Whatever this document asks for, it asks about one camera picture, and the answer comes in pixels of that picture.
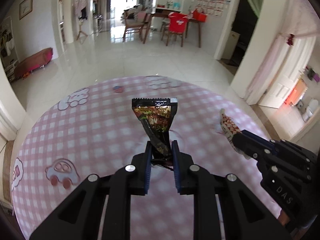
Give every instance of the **bathroom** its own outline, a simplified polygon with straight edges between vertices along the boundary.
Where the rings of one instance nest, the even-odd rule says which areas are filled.
[[[320,104],[320,39],[295,89],[279,109],[260,106],[279,137],[290,140],[301,130]]]

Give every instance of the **red bow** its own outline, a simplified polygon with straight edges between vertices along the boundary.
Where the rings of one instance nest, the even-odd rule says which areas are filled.
[[[287,39],[287,44],[289,46],[293,46],[293,38],[294,38],[294,35],[290,34],[290,37],[288,37],[288,39]]]

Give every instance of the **black snack wrapper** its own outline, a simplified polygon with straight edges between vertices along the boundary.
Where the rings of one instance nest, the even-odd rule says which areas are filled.
[[[169,129],[177,113],[176,98],[134,98],[132,110],[138,117],[153,146],[154,165],[172,169]]]

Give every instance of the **toilet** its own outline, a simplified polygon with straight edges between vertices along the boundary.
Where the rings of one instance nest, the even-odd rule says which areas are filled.
[[[309,105],[307,106],[307,109],[305,111],[305,113],[302,115],[302,119],[306,122],[308,121],[308,119],[313,116],[313,113],[315,112],[315,110],[318,108],[319,106],[319,102],[318,100],[315,99],[311,99]]]

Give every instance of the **red bag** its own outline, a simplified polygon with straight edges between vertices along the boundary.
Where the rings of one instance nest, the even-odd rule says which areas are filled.
[[[188,22],[185,14],[172,12],[168,15],[170,19],[169,32],[184,33]]]
[[[205,22],[207,20],[207,15],[204,13],[199,13],[196,9],[193,11],[193,18],[199,22]]]

